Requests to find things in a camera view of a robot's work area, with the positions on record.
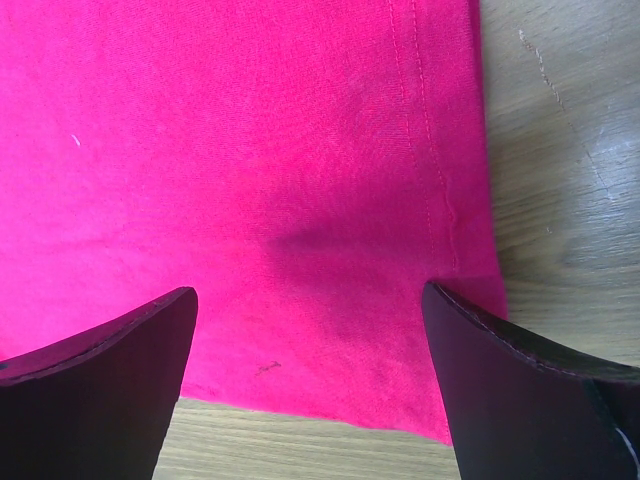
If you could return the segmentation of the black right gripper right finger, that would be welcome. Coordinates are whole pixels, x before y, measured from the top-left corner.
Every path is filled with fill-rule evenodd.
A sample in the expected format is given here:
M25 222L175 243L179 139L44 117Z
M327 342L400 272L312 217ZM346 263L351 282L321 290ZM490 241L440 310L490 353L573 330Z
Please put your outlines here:
M422 311L462 478L638 478L638 368L551 341L435 283Z

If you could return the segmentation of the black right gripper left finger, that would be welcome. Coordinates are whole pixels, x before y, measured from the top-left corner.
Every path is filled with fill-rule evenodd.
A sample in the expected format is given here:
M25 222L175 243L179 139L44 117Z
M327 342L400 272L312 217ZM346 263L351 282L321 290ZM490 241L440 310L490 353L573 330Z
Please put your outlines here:
M4 479L150 479L198 312L191 287L1 363Z

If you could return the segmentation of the pink red t shirt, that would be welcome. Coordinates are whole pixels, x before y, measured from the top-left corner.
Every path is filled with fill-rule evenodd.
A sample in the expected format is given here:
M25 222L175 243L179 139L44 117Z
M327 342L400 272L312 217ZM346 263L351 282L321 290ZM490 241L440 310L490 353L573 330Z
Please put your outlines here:
M451 440L421 294L505 316L475 1L5 1L1 354L180 286L186 397Z

